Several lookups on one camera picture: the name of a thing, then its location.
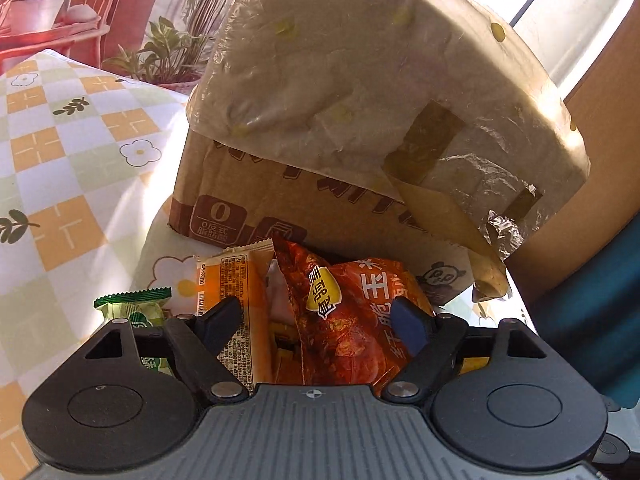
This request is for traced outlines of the teal fabric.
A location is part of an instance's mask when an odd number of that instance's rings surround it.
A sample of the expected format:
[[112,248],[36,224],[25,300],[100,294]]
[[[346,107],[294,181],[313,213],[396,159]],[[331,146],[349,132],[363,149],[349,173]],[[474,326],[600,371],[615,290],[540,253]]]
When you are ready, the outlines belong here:
[[639,400],[639,219],[529,308],[538,334],[600,393]]

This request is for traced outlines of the checkered floral tablecloth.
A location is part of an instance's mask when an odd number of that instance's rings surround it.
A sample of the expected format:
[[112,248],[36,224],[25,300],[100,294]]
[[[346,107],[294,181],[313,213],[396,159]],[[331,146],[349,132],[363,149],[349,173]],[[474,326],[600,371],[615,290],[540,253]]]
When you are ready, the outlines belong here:
[[[93,303],[111,292],[168,286],[194,305],[197,256],[215,247],[169,226],[170,196],[186,140],[186,97],[40,52],[1,79],[1,474],[52,479],[22,428],[27,397],[102,324]],[[214,430],[178,452],[166,479],[440,479],[442,461],[409,452],[405,414],[374,402],[278,394],[296,417],[269,437]]]

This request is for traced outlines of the orange-red chip bag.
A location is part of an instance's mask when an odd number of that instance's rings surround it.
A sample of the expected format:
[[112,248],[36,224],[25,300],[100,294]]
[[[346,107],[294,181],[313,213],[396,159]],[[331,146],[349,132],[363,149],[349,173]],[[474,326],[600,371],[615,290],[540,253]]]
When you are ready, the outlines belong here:
[[310,386],[367,385],[378,396],[410,361],[392,327],[392,303],[434,309],[416,278],[395,260],[331,264],[302,245],[273,240],[298,330],[302,379]]

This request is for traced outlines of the yellow snack pouch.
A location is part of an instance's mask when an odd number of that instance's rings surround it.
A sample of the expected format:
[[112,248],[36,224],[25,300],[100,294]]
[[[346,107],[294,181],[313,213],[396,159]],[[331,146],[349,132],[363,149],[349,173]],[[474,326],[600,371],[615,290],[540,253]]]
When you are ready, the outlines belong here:
[[490,360],[489,356],[466,356],[462,359],[459,375],[474,372],[474,370],[481,370],[488,365]]

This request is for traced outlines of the orange bread packet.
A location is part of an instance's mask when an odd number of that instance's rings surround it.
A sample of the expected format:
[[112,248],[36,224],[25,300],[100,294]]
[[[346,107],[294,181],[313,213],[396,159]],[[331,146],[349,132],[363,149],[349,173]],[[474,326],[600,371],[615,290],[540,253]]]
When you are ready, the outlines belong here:
[[239,299],[242,323],[218,359],[248,391],[273,381],[267,272],[274,257],[272,240],[225,249],[196,259],[196,313],[205,314],[229,296]]

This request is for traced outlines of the printed room backdrop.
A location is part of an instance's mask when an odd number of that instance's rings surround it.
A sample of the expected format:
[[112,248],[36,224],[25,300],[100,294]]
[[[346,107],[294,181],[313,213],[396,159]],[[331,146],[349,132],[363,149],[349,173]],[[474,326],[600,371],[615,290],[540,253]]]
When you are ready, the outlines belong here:
[[188,94],[234,0],[1,0],[1,70],[43,50]]

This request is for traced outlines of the green pineapple cake packet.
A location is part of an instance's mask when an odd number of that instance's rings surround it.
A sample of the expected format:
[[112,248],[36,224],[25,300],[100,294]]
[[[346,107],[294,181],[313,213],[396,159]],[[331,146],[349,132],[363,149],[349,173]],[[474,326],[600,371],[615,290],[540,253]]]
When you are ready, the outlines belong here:
[[162,327],[169,315],[165,306],[171,300],[171,288],[161,287],[135,292],[105,295],[93,301],[104,321],[126,318],[133,328]]

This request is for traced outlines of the cardboard box with plastic liner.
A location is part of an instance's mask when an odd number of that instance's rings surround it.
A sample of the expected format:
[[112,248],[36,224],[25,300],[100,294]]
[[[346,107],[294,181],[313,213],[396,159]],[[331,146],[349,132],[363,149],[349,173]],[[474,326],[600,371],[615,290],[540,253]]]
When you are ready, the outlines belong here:
[[186,117],[175,231],[398,260],[435,304],[505,295],[590,171],[544,66],[468,0],[235,0]]

